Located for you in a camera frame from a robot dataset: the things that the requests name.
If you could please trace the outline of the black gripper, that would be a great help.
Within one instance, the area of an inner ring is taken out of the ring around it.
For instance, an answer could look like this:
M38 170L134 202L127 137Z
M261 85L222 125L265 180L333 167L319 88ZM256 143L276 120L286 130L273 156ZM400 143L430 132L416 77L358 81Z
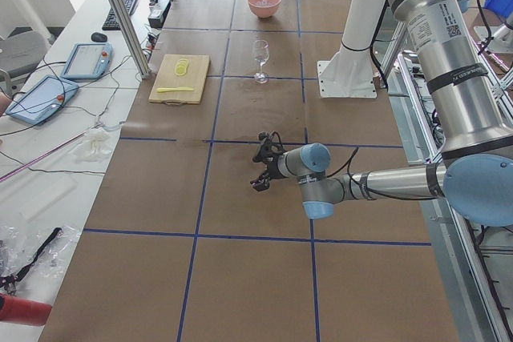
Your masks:
M252 161L254 163L264 163L265 171L250 181L250 185L255 191L268 190L272 179L285 178L278 167L278 160L285 153L285 150L273 141L275 135L275 131L261 131L258 134L260 144L252 157Z

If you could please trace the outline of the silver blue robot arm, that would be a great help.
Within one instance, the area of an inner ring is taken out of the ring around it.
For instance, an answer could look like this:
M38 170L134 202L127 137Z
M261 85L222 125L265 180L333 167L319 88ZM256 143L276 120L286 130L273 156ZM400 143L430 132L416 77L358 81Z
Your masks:
M492 227L512 222L512 126L500 114L487 68L479 61L462 15L462 0L386 0L410 36L438 113L441 161L417 167L326 174L330 153L320 143L285 150L260 133L254 161L265 170L251 182L266 190L293 178L310 219L333 214L346 200L444 198L463 217Z

